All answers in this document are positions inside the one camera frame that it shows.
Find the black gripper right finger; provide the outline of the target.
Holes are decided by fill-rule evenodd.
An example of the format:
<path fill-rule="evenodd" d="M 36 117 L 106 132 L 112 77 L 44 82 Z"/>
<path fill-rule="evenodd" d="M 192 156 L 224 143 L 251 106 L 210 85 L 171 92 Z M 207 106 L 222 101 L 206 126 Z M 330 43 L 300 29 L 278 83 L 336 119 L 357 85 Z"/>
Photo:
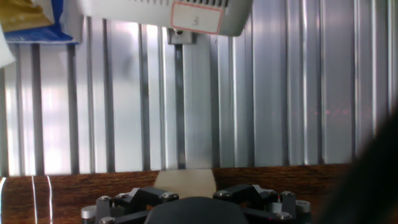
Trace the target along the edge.
<path fill-rule="evenodd" d="M 291 191 L 277 192 L 259 185 L 239 184 L 219 190 L 213 198 L 239 207 L 248 223 L 311 224 L 311 203 Z"/>

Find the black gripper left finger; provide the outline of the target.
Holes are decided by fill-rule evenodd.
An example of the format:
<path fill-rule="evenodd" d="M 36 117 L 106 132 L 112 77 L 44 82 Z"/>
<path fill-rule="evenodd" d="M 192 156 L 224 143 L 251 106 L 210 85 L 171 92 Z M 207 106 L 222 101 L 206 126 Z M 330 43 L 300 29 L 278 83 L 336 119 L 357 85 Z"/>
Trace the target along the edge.
<path fill-rule="evenodd" d="M 81 222 L 82 224 L 144 223 L 152 208 L 178 199 L 179 194 L 154 187 L 134 188 L 115 197 L 104 195 L 96 199 L 95 205 L 81 209 Z"/>

